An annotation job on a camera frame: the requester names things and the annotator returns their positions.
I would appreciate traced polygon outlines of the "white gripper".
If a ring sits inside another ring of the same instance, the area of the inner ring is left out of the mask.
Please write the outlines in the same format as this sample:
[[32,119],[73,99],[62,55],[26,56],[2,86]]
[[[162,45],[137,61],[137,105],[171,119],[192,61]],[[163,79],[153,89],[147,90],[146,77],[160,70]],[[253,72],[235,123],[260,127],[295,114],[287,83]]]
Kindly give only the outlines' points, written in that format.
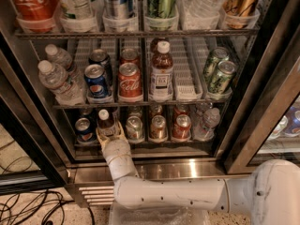
[[114,182],[122,177],[138,174],[122,124],[117,122],[117,125],[119,129],[118,139],[112,141],[107,136],[102,135],[98,128],[96,129],[97,140]]

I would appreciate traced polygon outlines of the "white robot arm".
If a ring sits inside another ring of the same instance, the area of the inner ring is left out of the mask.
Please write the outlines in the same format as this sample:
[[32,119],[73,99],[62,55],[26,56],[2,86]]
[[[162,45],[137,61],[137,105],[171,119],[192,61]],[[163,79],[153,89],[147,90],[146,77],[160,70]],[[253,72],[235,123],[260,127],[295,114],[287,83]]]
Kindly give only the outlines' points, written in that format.
[[268,160],[242,178],[154,182],[138,175],[124,133],[96,134],[114,198],[128,209],[192,207],[248,215],[251,225],[300,225],[300,169],[290,161]]

